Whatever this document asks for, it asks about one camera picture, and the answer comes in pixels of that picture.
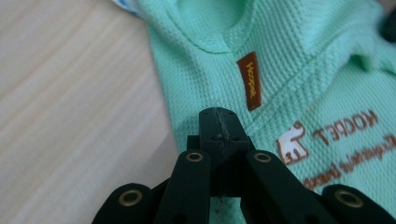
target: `brown label tag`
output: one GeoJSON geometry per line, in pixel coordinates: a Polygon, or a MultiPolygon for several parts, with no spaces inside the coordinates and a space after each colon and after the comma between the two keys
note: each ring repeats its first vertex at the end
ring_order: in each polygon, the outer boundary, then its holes
{"type": "Polygon", "coordinates": [[[245,83],[247,109],[251,111],[262,104],[262,87],[260,85],[260,73],[256,52],[253,51],[249,53],[237,63],[245,83]]]}

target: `screw hole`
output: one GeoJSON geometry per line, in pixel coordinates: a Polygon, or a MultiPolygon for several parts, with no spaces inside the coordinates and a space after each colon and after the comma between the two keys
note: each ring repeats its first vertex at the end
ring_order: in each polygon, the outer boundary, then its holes
{"type": "Polygon", "coordinates": [[[305,222],[308,224],[319,224],[320,223],[319,219],[317,217],[315,217],[314,215],[306,215],[304,217],[304,219],[305,219],[305,222]]]}
{"type": "Polygon", "coordinates": [[[271,157],[268,154],[265,154],[263,152],[256,153],[254,155],[254,159],[256,159],[256,161],[260,161],[260,162],[269,162],[269,161],[271,161],[271,157]]]}
{"type": "Polygon", "coordinates": [[[334,196],[339,202],[346,204],[349,207],[360,208],[363,206],[361,198],[349,191],[338,189],[334,193],[334,196]]]}
{"type": "Polygon", "coordinates": [[[119,197],[119,203],[122,206],[129,207],[140,203],[143,198],[143,194],[140,190],[131,189],[123,192],[119,197]]]}
{"type": "Polygon", "coordinates": [[[172,222],[175,224],[184,224],[187,222],[187,217],[182,213],[178,213],[172,217],[172,222]]]}
{"type": "Polygon", "coordinates": [[[204,156],[201,153],[198,152],[192,152],[187,154],[186,159],[188,161],[201,161],[204,158],[204,156]]]}

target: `waffle knit fabric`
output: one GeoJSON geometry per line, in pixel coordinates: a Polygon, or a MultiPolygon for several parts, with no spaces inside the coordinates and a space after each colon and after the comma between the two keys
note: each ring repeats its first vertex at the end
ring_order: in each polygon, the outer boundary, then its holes
{"type": "MultiPolygon", "coordinates": [[[[180,151],[198,113],[231,109],[256,148],[309,189],[359,189],[396,217],[396,46],[362,0],[142,0],[180,151]],[[260,67],[262,105],[249,111],[236,62],[260,67]]],[[[243,223],[235,200],[212,200],[211,223],[243,223]]]]}

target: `printed logo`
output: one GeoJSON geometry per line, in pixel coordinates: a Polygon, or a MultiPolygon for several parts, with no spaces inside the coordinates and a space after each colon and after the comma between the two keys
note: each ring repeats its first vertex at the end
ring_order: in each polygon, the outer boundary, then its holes
{"type": "Polygon", "coordinates": [[[252,111],[262,104],[262,86],[260,85],[259,63],[256,52],[250,52],[237,64],[245,85],[247,109],[252,111]]]}
{"type": "Polygon", "coordinates": [[[303,181],[303,184],[307,189],[314,190],[317,187],[341,178],[343,175],[352,173],[356,166],[365,162],[374,159],[382,161],[383,156],[393,150],[396,150],[396,137],[393,134],[387,134],[378,145],[363,147],[360,150],[355,150],[352,153],[346,154],[344,158],[340,158],[341,160],[339,162],[332,162],[328,170],[307,177],[303,181]]]}
{"type": "Polygon", "coordinates": [[[335,143],[354,133],[373,128],[376,124],[378,124],[378,116],[373,110],[369,110],[368,113],[360,112],[352,117],[339,119],[335,123],[317,129],[312,136],[314,139],[323,141],[328,147],[331,142],[335,143]]]}
{"type": "Polygon", "coordinates": [[[299,141],[304,136],[305,127],[300,121],[297,121],[276,140],[277,152],[284,164],[294,164],[309,156],[308,151],[299,141]]]}

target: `wooden table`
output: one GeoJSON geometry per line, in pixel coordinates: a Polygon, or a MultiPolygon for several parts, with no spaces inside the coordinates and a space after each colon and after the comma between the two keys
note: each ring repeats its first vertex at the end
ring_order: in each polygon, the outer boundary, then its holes
{"type": "Polygon", "coordinates": [[[91,223],[176,159],[143,21],[109,0],[0,3],[0,223],[91,223]]]}

